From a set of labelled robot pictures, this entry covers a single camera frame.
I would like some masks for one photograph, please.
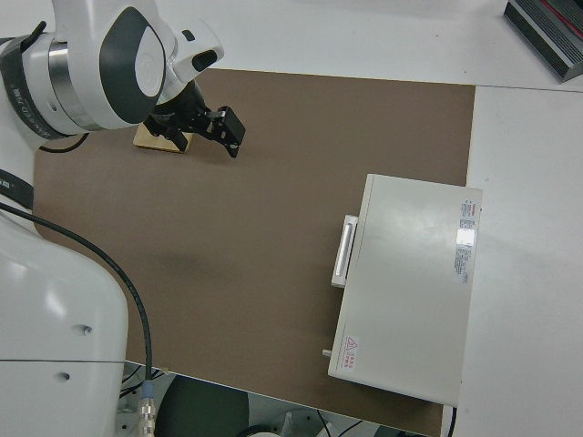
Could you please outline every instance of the brown board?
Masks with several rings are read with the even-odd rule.
[[[474,88],[229,70],[199,84],[245,124],[237,159],[202,138],[176,155],[133,146],[135,128],[96,133],[38,152],[35,213],[134,280],[156,366],[438,435],[440,405],[329,377],[322,349],[343,294],[330,285],[343,217],[367,173],[464,185]],[[143,362],[128,306],[128,359]]]

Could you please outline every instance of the white desk surface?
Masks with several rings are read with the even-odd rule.
[[[457,435],[583,430],[583,100],[478,88],[484,190]]]
[[[219,67],[479,85],[467,185],[485,207],[455,435],[580,435],[583,77],[559,84],[505,0],[159,3],[175,28],[215,29]],[[54,22],[48,0],[1,5],[3,36]]]

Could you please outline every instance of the cable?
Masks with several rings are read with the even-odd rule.
[[[121,380],[121,383],[123,384],[124,382],[127,382],[129,380],[131,380],[131,377],[134,376],[136,373],[138,373],[138,371],[142,368],[142,366],[137,366],[137,368],[132,371],[126,378],[124,378],[123,380]]]
[[[50,147],[41,146],[38,149],[42,150],[43,152],[48,152],[48,153],[67,153],[67,152],[70,152],[71,150],[75,150],[77,147],[79,147],[83,143],[85,143],[85,140],[87,139],[88,136],[89,136],[89,134],[83,134],[81,136],[81,138],[73,146],[70,146],[67,148],[50,148]]]
[[[352,428],[354,428],[356,425],[360,425],[363,421],[358,421],[357,423],[355,423],[354,425],[349,426],[348,428],[346,428],[344,431],[342,431],[340,434],[338,434],[338,437],[342,437],[343,435],[345,435],[348,431],[350,431]]]
[[[452,421],[449,424],[449,432],[447,433],[447,437],[452,437],[454,435],[454,428],[455,428],[455,418],[457,417],[457,408],[454,407],[452,410]]]
[[[328,424],[324,421],[324,418],[322,417],[322,415],[320,414],[320,410],[316,410],[316,412],[318,413],[318,417],[320,418],[320,420],[322,421],[322,425],[324,425],[324,430],[326,430],[326,433],[328,434],[328,437],[332,437],[330,435],[330,430],[328,430]]]
[[[322,417],[322,414],[320,413],[320,410],[316,410],[316,412],[318,413],[318,417],[320,418],[320,420],[322,421],[322,425],[324,425],[324,429],[326,430],[326,434],[328,434],[328,437],[332,437],[330,435],[330,431],[328,430],[328,425],[326,424],[326,421],[324,420],[324,418]],[[363,421],[358,421],[357,423],[350,425],[348,428],[346,428],[344,431],[342,431],[340,434],[338,434],[338,437],[342,437],[343,435],[345,435],[348,431],[350,431],[352,428],[354,428],[356,425],[360,425]]]
[[[70,239],[73,239],[77,243],[85,246],[86,248],[88,248],[89,250],[91,250],[92,252],[97,254],[102,260],[104,260],[108,264],[109,267],[111,267],[117,273],[117,275],[121,278],[121,280],[124,282],[124,284],[126,284],[126,287],[128,287],[129,293],[131,294],[131,297],[136,302],[136,307],[138,307],[139,318],[141,319],[142,330],[144,331],[144,343],[146,346],[145,380],[151,380],[152,379],[152,339],[151,339],[150,333],[149,333],[148,315],[146,314],[146,309],[144,308],[144,304],[143,304],[142,299],[140,298],[140,296],[138,294],[138,291],[136,290],[136,287],[134,287],[134,284],[129,279],[126,272],[122,268],[120,268],[119,265],[112,258],[110,258],[106,252],[104,252],[102,249],[100,249],[98,246],[96,246],[92,242],[88,241],[87,239],[84,239],[80,235],[77,235],[75,232],[72,232],[68,229],[65,229],[61,226],[58,226],[57,224],[55,224],[51,221],[45,220],[44,218],[40,218],[40,217],[34,216],[32,214],[28,214],[27,212],[21,211],[20,209],[13,208],[13,207],[6,205],[5,203],[2,203],[2,202],[0,202],[0,209],[4,210],[6,212],[9,212],[10,214],[14,214],[15,216],[18,216],[21,219],[26,219],[26,220],[32,221],[33,223],[44,226],[45,228],[52,229],[60,234],[63,234],[66,237],[69,237]]]

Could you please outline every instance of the warning label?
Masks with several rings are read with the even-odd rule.
[[[346,335],[343,339],[342,356],[340,363],[340,368],[343,371],[354,371],[354,366],[356,365],[356,352],[358,351],[358,345],[360,341],[357,337],[353,335]]]
[[[455,250],[454,269],[461,282],[466,284],[470,280],[469,266],[471,266],[472,252],[476,244],[476,203],[466,200],[460,208],[459,228]]]

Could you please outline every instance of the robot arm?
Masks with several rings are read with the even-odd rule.
[[[0,422],[16,436],[110,437],[126,302],[105,270],[23,220],[32,217],[25,211],[32,209],[35,152],[49,139],[146,120],[154,135],[180,143],[181,132],[200,133],[234,157],[245,129],[228,107],[209,110],[195,83],[223,56],[202,22],[175,34],[151,0],[53,6],[54,33],[40,25],[30,36],[0,39],[0,325],[8,333],[0,336],[0,385],[15,400],[0,402]],[[152,435],[151,407],[146,398],[142,435]],[[29,408],[42,414],[27,421]]]
[[[194,82],[224,53],[203,22],[175,34],[146,0],[53,0],[53,7],[54,34],[37,29],[32,43],[18,49],[17,41],[9,43],[21,52],[34,106],[27,114],[36,114],[21,118],[38,135],[54,139],[147,120],[152,135],[179,148],[186,141],[181,132],[194,132],[236,156],[244,127],[230,108],[207,108]],[[10,88],[10,75],[3,77]]]

